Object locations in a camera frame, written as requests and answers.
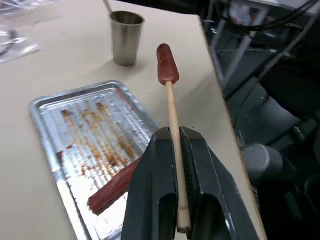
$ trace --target wooden dowel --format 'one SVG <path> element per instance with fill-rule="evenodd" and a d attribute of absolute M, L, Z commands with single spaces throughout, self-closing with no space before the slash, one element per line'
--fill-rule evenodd
<path fill-rule="evenodd" d="M 171 81 L 165 83 L 166 94 L 168 99 L 169 110 L 169 128 L 174 147 L 174 157 L 176 165 L 176 177 L 178 182 L 178 210 L 176 228 L 179 233 L 188 233 L 191 229 L 188 196 L 185 180 L 184 163 L 182 159 L 181 143 L 180 143 L 180 130 L 178 124 L 178 117 L 176 111 L 174 88 Z"/>

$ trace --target cooked sausage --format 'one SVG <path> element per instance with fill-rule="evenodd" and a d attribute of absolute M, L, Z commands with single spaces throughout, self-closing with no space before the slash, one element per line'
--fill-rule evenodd
<path fill-rule="evenodd" d="M 94 214 L 102 213 L 128 190 L 131 175 L 140 159 L 121 169 L 106 185 L 89 197 L 87 204 Z"/>
<path fill-rule="evenodd" d="M 166 43 L 162 43 L 156 49 L 156 58 L 158 60 L 158 80 L 162 85 L 166 85 L 167 81 L 172 84 L 179 79 L 178 69 L 170 50 Z"/>

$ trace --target hot dog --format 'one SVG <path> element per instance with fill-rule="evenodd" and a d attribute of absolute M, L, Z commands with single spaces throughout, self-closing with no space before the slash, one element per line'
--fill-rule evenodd
<path fill-rule="evenodd" d="M 121 169 L 106 185 L 89 197 L 87 204 L 94 214 L 101 214 L 128 190 L 131 175 L 140 159 Z"/>
<path fill-rule="evenodd" d="M 156 58 L 158 60 L 158 79 L 162 85 L 166 85 L 167 81 L 175 84 L 179 79 L 178 69 L 170 50 L 166 43 L 162 43 L 156 49 Z"/>

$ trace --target beige table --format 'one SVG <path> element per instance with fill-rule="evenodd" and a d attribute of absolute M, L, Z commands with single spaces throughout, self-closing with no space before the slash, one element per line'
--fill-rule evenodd
<path fill-rule="evenodd" d="M 160 127 L 168 126 L 166 90 L 157 81 L 160 43 L 171 46 L 180 73 L 174 85 L 180 125 L 206 138 L 233 175 L 259 237 L 265 238 L 199 18 L 121 2 L 112 5 L 145 18 L 133 67 L 112 62 L 110 22 L 101 0 L 61 0 L 14 20 L 42 50 L 0 65 L 1 238 L 75 239 L 28 103 L 119 80 Z"/>

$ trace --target metal tray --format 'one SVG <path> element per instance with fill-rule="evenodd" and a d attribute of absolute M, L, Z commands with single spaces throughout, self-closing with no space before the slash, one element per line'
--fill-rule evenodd
<path fill-rule="evenodd" d="M 157 125 L 118 81 L 39 97 L 29 109 L 77 238 L 120 239 L 127 193 L 99 216 L 87 201 L 142 155 Z"/>

